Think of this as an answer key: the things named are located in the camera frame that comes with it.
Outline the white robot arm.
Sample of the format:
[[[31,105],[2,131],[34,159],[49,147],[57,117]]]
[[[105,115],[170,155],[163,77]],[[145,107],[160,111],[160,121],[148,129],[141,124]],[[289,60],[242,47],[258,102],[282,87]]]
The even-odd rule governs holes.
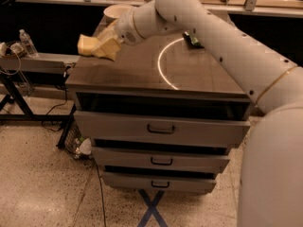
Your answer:
[[[196,37],[264,114],[243,153],[238,227],[303,227],[303,68],[199,0],[152,0],[98,38],[116,52],[177,29]]]

